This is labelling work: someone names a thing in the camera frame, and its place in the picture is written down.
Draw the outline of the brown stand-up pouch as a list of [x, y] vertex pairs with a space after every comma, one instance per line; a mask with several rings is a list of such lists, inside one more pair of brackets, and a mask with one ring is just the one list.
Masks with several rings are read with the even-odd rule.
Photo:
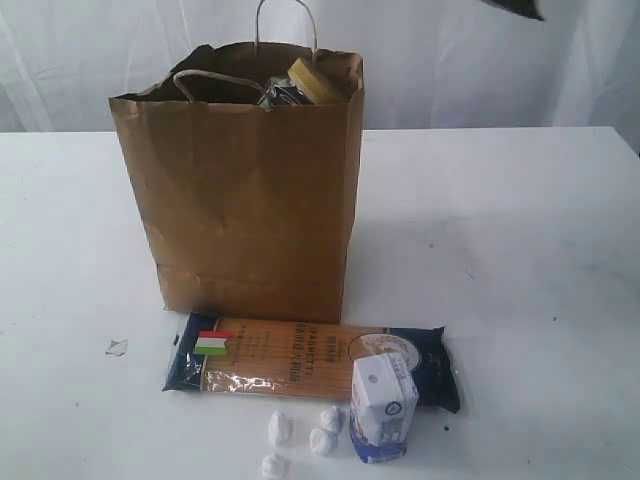
[[526, 19], [545, 20], [536, 0], [483, 0], [483, 2]]

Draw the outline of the clear plastic scrap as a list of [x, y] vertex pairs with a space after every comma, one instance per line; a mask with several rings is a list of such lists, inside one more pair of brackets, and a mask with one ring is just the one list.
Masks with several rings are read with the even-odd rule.
[[128, 348], [127, 339], [123, 339], [120, 341], [111, 340], [110, 345], [105, 350], [105, 354], [107, 356], [122, 357], [123, 355], [126, 354], [127, 348]]

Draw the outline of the white crumpled wad upper left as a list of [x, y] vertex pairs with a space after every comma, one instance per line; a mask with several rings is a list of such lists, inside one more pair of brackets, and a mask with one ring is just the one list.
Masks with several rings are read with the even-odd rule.
[[268, 423], [268, 441], [271, 446], [285, 445], [292, 434], [291, 420], [281, 411], [274, 411]]

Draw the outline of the clear nut jar gold lid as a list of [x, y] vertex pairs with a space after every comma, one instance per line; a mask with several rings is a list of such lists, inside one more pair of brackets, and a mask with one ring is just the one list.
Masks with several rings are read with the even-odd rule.
[[269, 79], [258, 105], [271, 110], [276, 106], [336, 105], [344, 102], [343, 94], [310, 60], [298, 58], [286, 76]]

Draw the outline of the white crumpled wad bottom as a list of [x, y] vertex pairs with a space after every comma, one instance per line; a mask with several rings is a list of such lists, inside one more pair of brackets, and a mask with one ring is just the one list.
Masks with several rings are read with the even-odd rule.
[[261, 461], [261, 476], [268, 480], [282, 480], [288, 472], [288, 460], [277, 454], [270, 453], [265, 455]]

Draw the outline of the brown paper bag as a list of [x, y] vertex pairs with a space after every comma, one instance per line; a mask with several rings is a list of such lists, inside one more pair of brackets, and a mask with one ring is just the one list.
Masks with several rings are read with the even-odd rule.
[[[336, 105], [258, 105], [310, 60]], [[336, 323], [365, 84], [355, 52], [254, 39], [197, 47], [109, 106], [167, 308]]]

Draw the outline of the spaghetti packet dark blue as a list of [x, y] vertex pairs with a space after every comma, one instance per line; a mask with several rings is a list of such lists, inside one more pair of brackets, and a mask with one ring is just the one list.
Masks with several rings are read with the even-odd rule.
[[346, 401], [353, 364], [404, 356], [419, 405], [451, 413], [460, 396], [443, 328], [362, 327], [189, 315], [174, 342], [167, 391], [265, 394]]

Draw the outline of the white crumpled wad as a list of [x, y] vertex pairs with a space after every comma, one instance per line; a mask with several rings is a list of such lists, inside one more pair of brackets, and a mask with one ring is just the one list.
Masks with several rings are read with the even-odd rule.
[[332, 434], [339, 434], [344, 424], [344, 412], [337, 406], [333, 405], [320, 413], [321, 427]]
[[313, 428], [309, 435], [309, 448], [312, 454], [328, 456], [336, 446], [336, 435], [324, 428]]
[[268, 480], [282, 480], [288, 472], [288, 460], [277, 454], [270, 453], [265, 455], [261, 461], [261, 476]]
[[268, 423], [268, 441], [271, 446], [285, 445], [292, 434], [291, 420], [281, 411], [274, 411]]

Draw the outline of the white crumpled wad lower right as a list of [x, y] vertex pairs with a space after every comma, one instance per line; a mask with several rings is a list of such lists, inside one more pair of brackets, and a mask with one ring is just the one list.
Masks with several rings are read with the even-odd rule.
[[309, 435], [309, 448], [312, 454], [328, 456], [336, 446], [336, 435], [324, 428], [313, 428]]

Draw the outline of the white crumpled wad upper right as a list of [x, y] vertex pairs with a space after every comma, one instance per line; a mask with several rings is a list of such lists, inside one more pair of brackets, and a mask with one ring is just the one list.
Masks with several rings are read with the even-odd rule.
[[332, 434], [339, 434], [344, 424], [344, 412], [337, 406], [333, 405], [320, 413], [321, 427]]

